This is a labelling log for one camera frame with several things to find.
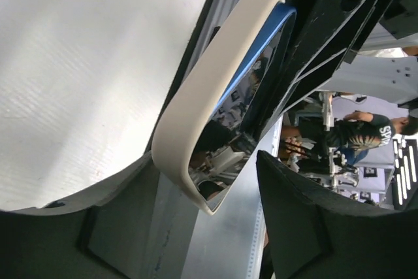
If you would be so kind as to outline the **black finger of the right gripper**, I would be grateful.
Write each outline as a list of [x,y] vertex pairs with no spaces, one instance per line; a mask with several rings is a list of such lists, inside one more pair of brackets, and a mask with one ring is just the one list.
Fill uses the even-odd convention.
[[296,8],[261,85],[254,133],[263,135],[276,117],[328,80],[358,38],[365,39],[391,0],[286,0]]

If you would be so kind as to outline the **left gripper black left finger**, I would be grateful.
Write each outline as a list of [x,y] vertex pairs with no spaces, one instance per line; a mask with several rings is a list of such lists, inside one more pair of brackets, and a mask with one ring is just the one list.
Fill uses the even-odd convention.
[[43,208],[1,213],[2,278],[145,278],[159,171],[150,154]]

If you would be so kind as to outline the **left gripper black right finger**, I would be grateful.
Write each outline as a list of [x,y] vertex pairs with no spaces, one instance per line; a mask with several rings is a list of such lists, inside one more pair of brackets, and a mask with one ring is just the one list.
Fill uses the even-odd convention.
[[277,278],[416,278],[417,211],[341,196],[268,152],[257,177]]

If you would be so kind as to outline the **clear translucent phone case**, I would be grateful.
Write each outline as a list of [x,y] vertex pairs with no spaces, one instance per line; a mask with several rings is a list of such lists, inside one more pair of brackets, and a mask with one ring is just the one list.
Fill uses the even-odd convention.
[[189,164],[204,128],[295,10],[285,0],[239,0],[162,114],[152,140],[154,165],[203,212],[227,194],[202,195]]

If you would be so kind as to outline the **dark blue phone case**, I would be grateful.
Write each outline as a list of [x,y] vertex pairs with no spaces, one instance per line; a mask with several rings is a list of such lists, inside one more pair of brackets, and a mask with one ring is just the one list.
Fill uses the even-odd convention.
[[193,149],[189,175],[209,214],[218,210],[258,146],[253,125],[285,59],[296,17],[296,9],[284,3],[272,9]]

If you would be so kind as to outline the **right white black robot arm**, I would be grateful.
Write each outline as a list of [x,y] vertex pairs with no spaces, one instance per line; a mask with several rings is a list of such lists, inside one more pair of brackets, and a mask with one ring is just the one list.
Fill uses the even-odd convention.
[[261,138],[283,112],[320,89],[365,93],[417,112],[417,58],[360,53],[394,0],[276,1],[285,24],[244,121],[252,135]]

